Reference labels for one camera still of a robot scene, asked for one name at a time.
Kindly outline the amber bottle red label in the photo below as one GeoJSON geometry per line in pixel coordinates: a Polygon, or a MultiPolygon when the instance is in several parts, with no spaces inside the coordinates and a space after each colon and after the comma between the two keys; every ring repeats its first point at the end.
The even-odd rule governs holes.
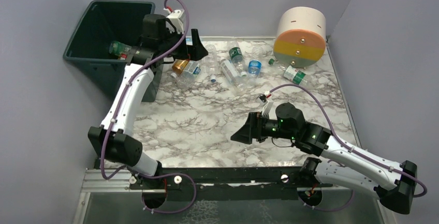
{"type": "Polygon", "coordinates": [[[182,71],[185,69],[185,67],[188,63],[189,63],[188,59],[185,59],[185,60],[176,59],[171,67],[171,69],[172,69],[171,76],[174,79],[176,79],[182,73],[182,71]]]}

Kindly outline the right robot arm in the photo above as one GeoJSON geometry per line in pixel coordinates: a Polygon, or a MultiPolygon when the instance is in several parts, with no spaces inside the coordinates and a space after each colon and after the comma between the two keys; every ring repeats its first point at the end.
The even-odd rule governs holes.
{"type": "Polygon", "coordinates": [[[417,165],[383,159],[344,140],[337,140],[327,128],[305,120],[291,103],[275,109],[276,119],[263,112],[248,114],[245,124],[230,138],[251,144],[266,138],[292,141],[294,147],[309,154],[299,177],[311,185],[332,184],[368,193],[384,207],[409,214],[415,196],[417,165]]]}

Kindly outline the green tea bottle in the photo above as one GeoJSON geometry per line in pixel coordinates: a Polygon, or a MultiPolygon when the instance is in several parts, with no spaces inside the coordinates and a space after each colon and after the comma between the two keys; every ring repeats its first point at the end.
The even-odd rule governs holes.
{"type": "Polygon", "coordinates": [[[109,54],[115,55],[115,56],[121,56],[122,54],[127,55],[129,51],[131,50],[132,46],[129,46],[127,44],[124,44],[119,41],[112,41],[109,44],[108,52],[109,54]]]}

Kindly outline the clear bottle grey blue label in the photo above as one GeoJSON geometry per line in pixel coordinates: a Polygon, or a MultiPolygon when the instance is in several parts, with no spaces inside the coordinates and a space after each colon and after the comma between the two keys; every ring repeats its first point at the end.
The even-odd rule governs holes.
{"type": "Polygon", "coordinates": [[[177,86],[182,91],[188,90],[201,72],[200,63],[189,61],[182,73],[177,77],[177,86]]]}

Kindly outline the clear bottle red cap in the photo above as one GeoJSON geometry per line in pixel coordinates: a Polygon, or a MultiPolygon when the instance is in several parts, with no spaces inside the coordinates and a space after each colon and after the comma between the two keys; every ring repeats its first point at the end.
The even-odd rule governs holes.
{"type": "Polygon", "coordinates": [[[126,60],[127,59],[127,55],[126,54],[121,54],[118,58],[119,60],[126,60]]]}

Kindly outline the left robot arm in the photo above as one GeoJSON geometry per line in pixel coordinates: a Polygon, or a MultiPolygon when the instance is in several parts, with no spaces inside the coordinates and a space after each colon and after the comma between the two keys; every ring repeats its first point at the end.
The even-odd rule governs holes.
{"type": "Polygon", "coordinates": [[[105,160],[121,163],[144,177],[158,175],[159,161],[149,157],[141,142],[133,138],[134,120],[144,93],[165,57],[199,61],[207,56],[197,29],[192,30],[195,35],[192,45],[186,44],[188,28],[188,15],[183,10],[174,10],[167,16],[144,16],[143,34],[137,46],[125,52],[123,79],[114,102],[101,124],[91,127],[87,134],[100,159],[103,178],[108,179],[105,160]]]}

